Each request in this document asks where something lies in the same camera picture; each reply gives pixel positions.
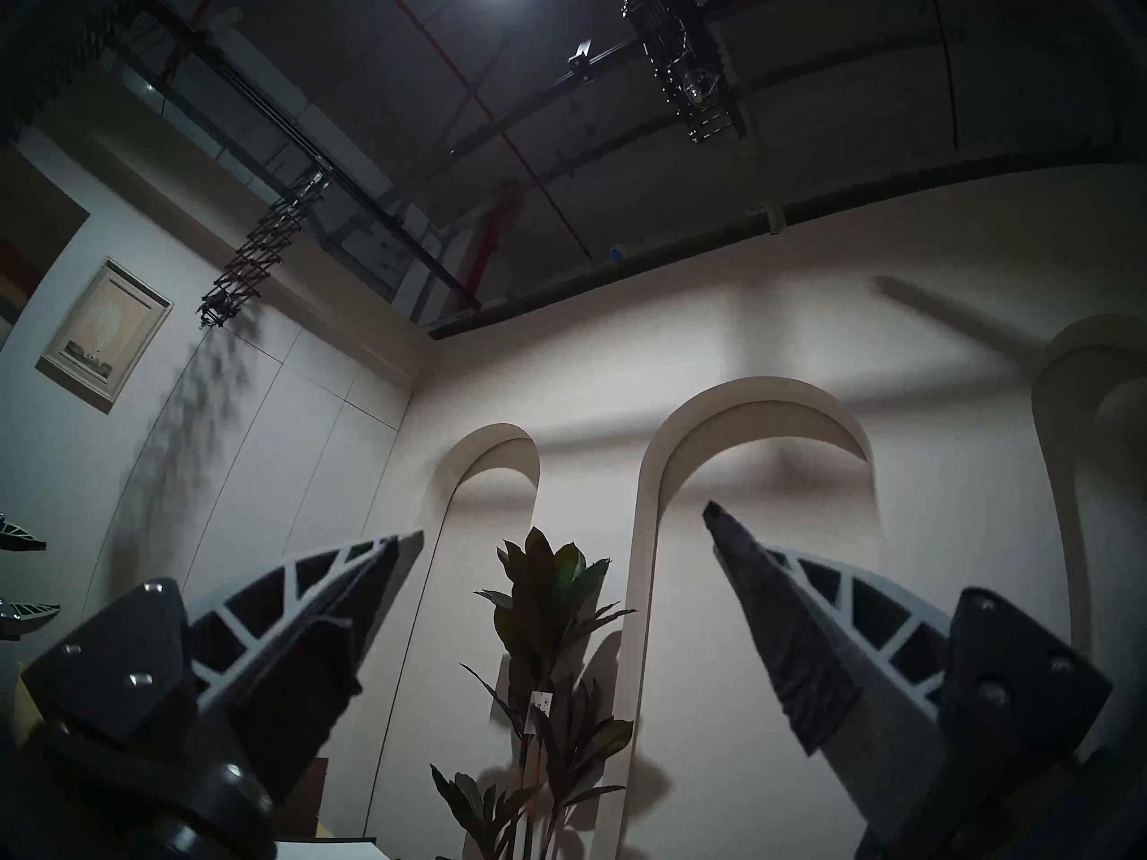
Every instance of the plant stem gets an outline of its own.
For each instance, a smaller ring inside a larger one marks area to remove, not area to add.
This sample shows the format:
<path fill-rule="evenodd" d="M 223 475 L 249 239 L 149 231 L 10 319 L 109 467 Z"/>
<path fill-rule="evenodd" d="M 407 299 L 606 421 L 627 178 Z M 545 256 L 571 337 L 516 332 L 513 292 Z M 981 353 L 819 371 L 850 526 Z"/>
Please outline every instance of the plant stem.
<path fill-rule="evenodd" d="M 538 854 L 538 860 L 546 860 L 551 841 L 554 843 L 554 855 L 557 855 L 557 841 L 554 839 L 554 830 L 557 829 L 557 820 L 561 818 L 561 814 L 562 806 L 554 805 L 554 810 L 549 812 L 549 826 L 546 827 L 546 837 L 541 842 L 541 853 Z"/>
<path fill-rule="evenodd" d="M 535 784 L 541 782 L 541 741 L 538 741 L 538 753 L 535 756 L 533 763 L 533 782 Z M 529 810 L 525 812 L 525 845 L 522 851 L 522 860 L 530 860 L 530 854 L 533 853 L 533 821 L 538 815 L 538 796 L 535 795 L 530 799 Z"/>
<path fill-rule="evenodd" d="M 530 735 L 523 734 L 517 745 L 517 788 L 525 789 L 525 759 L 530 755 Z M 509 838 L 506 839 L 506 857 L 514 857 L 514 844 L 517 842 L 517 821 L 514 818 L 509 824 Z"/>

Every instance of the screw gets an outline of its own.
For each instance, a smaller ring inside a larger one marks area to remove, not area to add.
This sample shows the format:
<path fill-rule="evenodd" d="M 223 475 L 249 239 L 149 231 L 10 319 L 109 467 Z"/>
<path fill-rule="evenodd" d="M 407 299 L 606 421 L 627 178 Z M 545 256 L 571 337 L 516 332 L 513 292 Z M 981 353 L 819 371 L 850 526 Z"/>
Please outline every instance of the screw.
<path fill-rule="evenodd" d="M 1075 672 L 1075 663 L 1062 654 L 1052 654 L 1052 671 L 1058 675 L 1069 675 Z"/>
<path fill-rule="evenodd" d="M 981 681 L 976 685 L 976 693 L 981 699 L 994 706 L 1002 707 L 1008 704 L 1007 690 L 999 681 Z"/>

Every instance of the dark ceiling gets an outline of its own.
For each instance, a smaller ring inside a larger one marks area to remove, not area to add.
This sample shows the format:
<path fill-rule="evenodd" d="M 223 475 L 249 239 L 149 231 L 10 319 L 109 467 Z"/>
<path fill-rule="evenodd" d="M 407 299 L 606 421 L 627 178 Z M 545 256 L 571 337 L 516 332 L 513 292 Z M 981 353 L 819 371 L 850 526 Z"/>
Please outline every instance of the dark ceiling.
<path fill-rule="evenodd" d="M 596 55 L 634 36 L 622 0 L 401 1 L 496 116 L 565 73 L 580 41 Z M 499 240 L 510 266 L 500 291 L 515 294 L 590 260 L 575 234 L 599 261 L 614 244 L 639 249 L 766 201 L 1121 136 L 1119 83 L 1090 0 L 772 0 L 712 25 L 742 92 L 743 140 L 695 144 L 666 124 L 604 147 L 672 117 L 643 57 L 510 128 L 543 178 L 609 151 L 548 181 L 555 209 L 500 138 L 434 173 L 487 118 L 396 0 L 216 0 L 212 13 L 231 7 L 236 29 L 439 227 L 475 221 L 508 188 L 529 191 Z"/>

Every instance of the picture frame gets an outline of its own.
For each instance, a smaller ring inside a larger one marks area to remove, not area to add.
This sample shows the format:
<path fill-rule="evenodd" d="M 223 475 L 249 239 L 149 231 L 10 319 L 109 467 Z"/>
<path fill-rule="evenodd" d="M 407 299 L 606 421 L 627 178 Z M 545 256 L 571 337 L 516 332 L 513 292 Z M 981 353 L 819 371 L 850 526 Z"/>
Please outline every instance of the picture frame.
<path fill-rule="evenodd" d="M 107 258 L 37 369 L 109 413 L 170 311 L 171 302 Z"/>

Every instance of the plant label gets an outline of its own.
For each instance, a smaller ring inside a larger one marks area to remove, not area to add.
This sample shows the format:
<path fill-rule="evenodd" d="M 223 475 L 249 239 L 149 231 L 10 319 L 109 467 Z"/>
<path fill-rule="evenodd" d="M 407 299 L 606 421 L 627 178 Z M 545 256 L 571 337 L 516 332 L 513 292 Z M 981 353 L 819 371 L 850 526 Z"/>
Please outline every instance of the plant label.
<path fill-rule="evenodd" d="M 554 703 L 554 695 L 547 694 L 541 690 L 535 690 L 530 694 L 530 705 L 535 709 L 540 709 L 547 716 L 549 714 L 549 707 Z M 526 716 L 525 718 L 525 733 L 536 734 L 538 733 L 538 722 L 535 720 L 533 716 Z"/>

